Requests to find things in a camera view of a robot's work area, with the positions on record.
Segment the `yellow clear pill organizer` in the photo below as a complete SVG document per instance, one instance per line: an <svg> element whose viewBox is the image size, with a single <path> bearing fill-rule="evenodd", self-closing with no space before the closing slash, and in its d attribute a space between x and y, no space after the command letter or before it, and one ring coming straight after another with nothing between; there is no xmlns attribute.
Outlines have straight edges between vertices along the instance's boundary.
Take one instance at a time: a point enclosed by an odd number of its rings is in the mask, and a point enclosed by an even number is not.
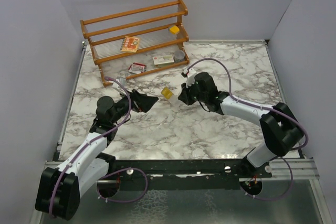
<svg viewBox="0 0 336 224"><path fill-rule="evenodd" d="M168 87L162 89L161 95L163 95L164 98L171 104L179 104L180 102L177 96Z"/></svg>

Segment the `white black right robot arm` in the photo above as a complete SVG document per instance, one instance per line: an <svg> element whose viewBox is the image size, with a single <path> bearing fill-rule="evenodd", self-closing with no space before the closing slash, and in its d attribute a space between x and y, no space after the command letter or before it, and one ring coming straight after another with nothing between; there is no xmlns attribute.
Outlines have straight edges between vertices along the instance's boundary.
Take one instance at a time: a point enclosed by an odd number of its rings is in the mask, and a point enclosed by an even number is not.
<svg viewBox="0 0 336 224"><path fill-rule="evenodd" d="M186 81L181 85L178 99L186 105L198 102L209 112L234 116L261 128L264 142L250 151L241 163L246 177L254 177L264 163L285 156L304 137L303 129L286 104L264 106L219 91L207 72L185 69L182 76Z"/></svg>

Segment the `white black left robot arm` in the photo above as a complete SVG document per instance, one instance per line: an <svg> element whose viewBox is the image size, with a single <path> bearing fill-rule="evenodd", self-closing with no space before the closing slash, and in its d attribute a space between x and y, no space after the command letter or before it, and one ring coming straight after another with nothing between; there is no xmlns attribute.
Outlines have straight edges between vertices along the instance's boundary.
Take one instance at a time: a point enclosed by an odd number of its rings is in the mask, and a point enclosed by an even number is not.
<svg viewBox="0 0 336 224"><path fill-rule="evenodd" d="M47 167L41 174L35 209L54 217L70 220L86 191L99 179L115 175L115 157L103 154L113 141L120 120L125 123L131 111L147 113L158 97L132 90L118 102L103 96L97 101L96 117L84 142L64 162Z"/></svg>

